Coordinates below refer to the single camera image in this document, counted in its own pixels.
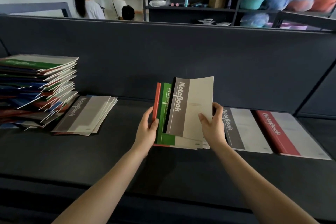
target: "left hand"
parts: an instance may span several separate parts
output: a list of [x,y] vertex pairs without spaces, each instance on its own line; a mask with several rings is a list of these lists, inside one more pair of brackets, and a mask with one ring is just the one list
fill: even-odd
[[159,125],[158,119],[155,119],[152,124],[148,124],[148,117],[152,111],[153,107],[150,107],[143,114],[132,146],[132,149],[139,150],[145,156],[147,156],[149,149],[155,142],[156,130]]

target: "hand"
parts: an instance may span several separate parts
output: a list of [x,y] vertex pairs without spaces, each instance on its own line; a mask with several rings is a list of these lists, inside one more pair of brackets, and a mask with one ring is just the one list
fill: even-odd
[[203,135],[211,148],[215,148],[219,144],[228,146],[225,139],[224,123],[222,121],[223,107],[216,102],[213,102],[212,106],[216,108],[216,113],[212,117],[211,122],[202,113],[198,114],[202,124]]
[[153,123],[148,124],[148,117],[153,111],[153,107],[150,107],[142,116],[138,131],[136,132],[135,141],[132,149],[139,150],[145,156],[147,156],[149,149],[155,142],[156,130],[159,125],[159,120],[155,119]]

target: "woman with ponytail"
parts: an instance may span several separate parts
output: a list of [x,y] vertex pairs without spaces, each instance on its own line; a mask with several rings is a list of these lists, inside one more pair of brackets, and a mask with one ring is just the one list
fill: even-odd
[[75,7],[82,18],[105,20],[103,10],[94,0],[75,0]]

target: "white shirt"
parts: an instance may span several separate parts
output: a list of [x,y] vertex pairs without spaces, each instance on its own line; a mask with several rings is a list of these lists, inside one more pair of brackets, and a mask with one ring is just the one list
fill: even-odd
[[85,9],[86,9],[85,18],[87,19],[99,19],[99,20],[106,19],[100,5],[98,5],[93,0],[85,0]]
[[116,11],[118,17],[123,17],[121,12],[124,6],[127,6],[124,0],[112,1],[112,9]]

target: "forearm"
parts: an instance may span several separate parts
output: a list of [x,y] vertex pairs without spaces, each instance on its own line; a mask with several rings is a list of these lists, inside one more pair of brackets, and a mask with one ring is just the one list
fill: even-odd
[[73,202],[53,224],[106,223],[144,157],[142,152],[135,149],[128,151],[102,179]]
[[261,223],[317,223],[231,147],[222,144],[215,152]]

